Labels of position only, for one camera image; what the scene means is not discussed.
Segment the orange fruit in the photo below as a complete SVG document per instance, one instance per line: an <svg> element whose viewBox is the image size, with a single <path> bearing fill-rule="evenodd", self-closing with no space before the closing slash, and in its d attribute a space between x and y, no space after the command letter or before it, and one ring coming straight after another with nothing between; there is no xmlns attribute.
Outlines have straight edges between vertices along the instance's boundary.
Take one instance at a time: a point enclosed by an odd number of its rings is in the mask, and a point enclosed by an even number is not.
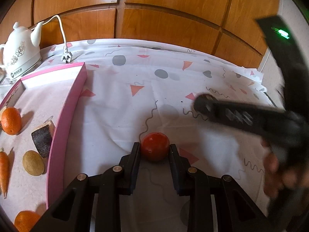
<svg viewBox="0 0 309 232"><path fill-rule="evenodd" d="M25 210L18 213L14 225L19 232L29 232L40 219L40 215L33 211Z"/></svg>
<svg viewBox="0 0 309 232"><path fill-rule="evenodd" d="M4 110L1 117L3 131L9 135L15 135L21 130L21 116L14 107L8 107Z"/></svg>

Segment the tomato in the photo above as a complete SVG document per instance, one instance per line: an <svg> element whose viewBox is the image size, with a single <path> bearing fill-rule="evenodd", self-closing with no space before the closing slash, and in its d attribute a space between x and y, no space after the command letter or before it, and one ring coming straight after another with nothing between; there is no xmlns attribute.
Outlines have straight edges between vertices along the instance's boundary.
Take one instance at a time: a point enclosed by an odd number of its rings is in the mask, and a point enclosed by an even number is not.
<svg viewBox="0 0 309 232"><path fill-rule="evenodd" d="M160 161L167 156L169 147L170 141L166 135L149 133L142 140L141 153L150 161Z"/></svg>

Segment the kettle spout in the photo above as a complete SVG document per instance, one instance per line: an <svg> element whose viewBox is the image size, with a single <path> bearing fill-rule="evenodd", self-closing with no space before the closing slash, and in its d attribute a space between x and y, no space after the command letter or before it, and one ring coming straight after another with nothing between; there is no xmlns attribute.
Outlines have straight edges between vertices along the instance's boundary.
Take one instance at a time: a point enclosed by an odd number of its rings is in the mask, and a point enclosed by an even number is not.
<svg viewBox="0 0 309 232"><path fill-rule="evenodd" d="M44 23L44 21L39 22L30 35L31 42L35 47L38 47L40 45L43 23Z"/></svg>

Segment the metal screw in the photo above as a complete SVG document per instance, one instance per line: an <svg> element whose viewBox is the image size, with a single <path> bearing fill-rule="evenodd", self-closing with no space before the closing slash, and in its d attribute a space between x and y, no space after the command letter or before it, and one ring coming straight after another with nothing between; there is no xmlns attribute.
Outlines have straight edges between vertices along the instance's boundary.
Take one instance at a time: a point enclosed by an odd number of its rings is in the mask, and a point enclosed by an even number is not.
<svg viewBox="0 0 309 232"><path fill-rule="evenodd" d="M113 171L114 172L120 172L122 170L122 167L121 166L114 166L113 167Z"/></svg>
<svg viewBox="0 0 309 232"><path fill-rule="evenodd" d="M231 180L232 180L232 177L226 174L226 175L223 176L223 179L224 179L225 181L231 181Z"/></svg>
<svg viewBox="0 0 309 232"><path fill-rule="evenodd" d="M86 179L87 175L85 175L84 173L80 173L78 176L77 176L77 179L79 181L83 181L84 179Z"/></svg>
<svg viewBox="0 0 309 232"><path fill-rule="evenodd" d="M189 167L189 168L188 168L188 172L189 172L189 173L196 173L196 172L197 172L197 169L196 169L196 167Z"/></svg>

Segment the pink tray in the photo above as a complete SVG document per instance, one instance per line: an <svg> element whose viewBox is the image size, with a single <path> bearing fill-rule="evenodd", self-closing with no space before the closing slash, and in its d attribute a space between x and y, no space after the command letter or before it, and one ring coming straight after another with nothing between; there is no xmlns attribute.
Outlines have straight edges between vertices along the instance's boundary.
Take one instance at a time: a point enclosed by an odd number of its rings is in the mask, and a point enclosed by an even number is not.
<svg viewBox="0 0 309 232"><path fill-rule="evenodd" d="M35 202L36 199L42 202L45 198L43 196L38 196L36 198L35 196L32 200L28 199L37 193L37 195L42 195L42 193L45 192L43 190L36 190L36 188L41 188L43 182L46 181L47 208L62 193L67 139L74 110L86 78L87 70L85 63L61 65L38 71L17 81L0 104L0 109L4 106L21 108L22 117L29 111L29 105L31 105L33 114L33 118L30 118L27 126L22 129L19 135L10 136L5 133L1 133L0 135L2 137L0 138L0 147L4 146L7 148L6 152L8 154L12 146L14 146L15 150L8 198L6 200L3 200L2 196L0 198L0 204L11 220L14 220L16 214L23 209L32 209L35 211L34 209L39 203L33 204L33 202ZM44 88L51 89L51 92L45 92ZM45 100L45 102L40 102L40 97L42 99L47 98L47 100ZM44 106L52 102L55 97L61 98L54 102L58 110L53 108L47 109L47 112L44 113ZM34 144L32 144L33 142L31 143L31 132L33 131L33 127L34 125L39 125L39 122L42 124L45 121L44 118L49 117L46 117L46 115L53 114L53 112L56 113L55 118L58 117L58 121L55 123L56 128L48 158L47 172L45 175L38 177L30 176L22 168L22 156L27 150L36 151ZM26 187L26 189L30 188L32 193L30 195L25 193L24 198L20 197L21 190L18 192L18 188L20 187L22 189L22 187L19 186L19 184L24 188Z"/></svg>

